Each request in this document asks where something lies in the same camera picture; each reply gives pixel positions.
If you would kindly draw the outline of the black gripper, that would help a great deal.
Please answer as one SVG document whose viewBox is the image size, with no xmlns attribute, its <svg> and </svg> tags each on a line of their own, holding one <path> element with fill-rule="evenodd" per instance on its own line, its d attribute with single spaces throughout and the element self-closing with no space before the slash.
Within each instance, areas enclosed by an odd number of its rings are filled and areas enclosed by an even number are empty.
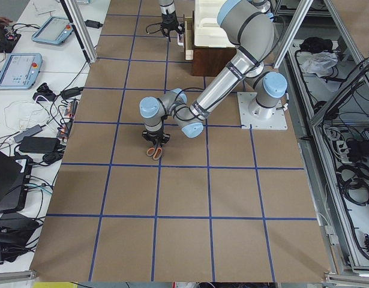
<svg viewBox="0 0 369 288">
<path fill-rule="evenodd" d="M 142 137 L 155 146 L 162 146 L 170 140 L 170 134 L 165 133 L 163 128 L 157 131 L 143 130 Z"/>
<path fill-rule="evenodd" d="M 184 24 L 178 22 L 176 13 L 162 14 L 162 22 L 160 24 L 160 29 L 162 34 L 171 41 L 170 32 L 176 31 L 178 35 L 184 33 Z"/>
</svg>

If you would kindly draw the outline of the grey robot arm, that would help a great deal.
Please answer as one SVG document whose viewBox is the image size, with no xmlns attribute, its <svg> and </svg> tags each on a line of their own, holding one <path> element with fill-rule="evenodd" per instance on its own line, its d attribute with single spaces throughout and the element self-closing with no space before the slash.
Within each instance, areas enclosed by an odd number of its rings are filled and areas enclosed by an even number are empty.
<svg viewBox="0 0 369 288">
<path fill-rule="evenodd" d="M 185 28 L 184 24 L 178 21 L 174 0 L 159 0 L 159 5 L 161 10 L 160 31 L 162 35 L 171 41 L 170 33 L 176 31 L 178 43 L 182 43 Z"/>
<path fill-rule="evenodd" d="M 176 88 L 160 98 L 141 100 L 139 109 L 145 125 L 142 136 L 155 147 L 170 139 L 163 128 L 169 116 L 187 137 L 197 137 L 203 131 L 203 121 L 243 80 L 257 92 L 252 104 L 255 118 L 265 119 L 265 114 L 272 112 L 285 95 L 286 78 L 267 70 L 263 63 L 274 42 L 274 25 L 269 16 L 251 1 L 226 1 L 218 12 L 217 23 L 235 45 L 236 54 L 198 98 L 187 105 L 185 93 Z"/>
</svg>

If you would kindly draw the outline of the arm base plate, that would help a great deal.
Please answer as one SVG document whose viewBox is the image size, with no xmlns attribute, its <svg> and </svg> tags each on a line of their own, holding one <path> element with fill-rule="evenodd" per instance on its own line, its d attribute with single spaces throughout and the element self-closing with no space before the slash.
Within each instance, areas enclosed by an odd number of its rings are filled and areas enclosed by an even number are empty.
<svg viewBox="0 0 369 288">
<path fill-rule="evenodd" d="M 239 92 L 238 107 L 242 129 L 287 130 L 281 100 L 272 108 L 264 108 L 256 101 L 256 92 Z"/>
</svg>

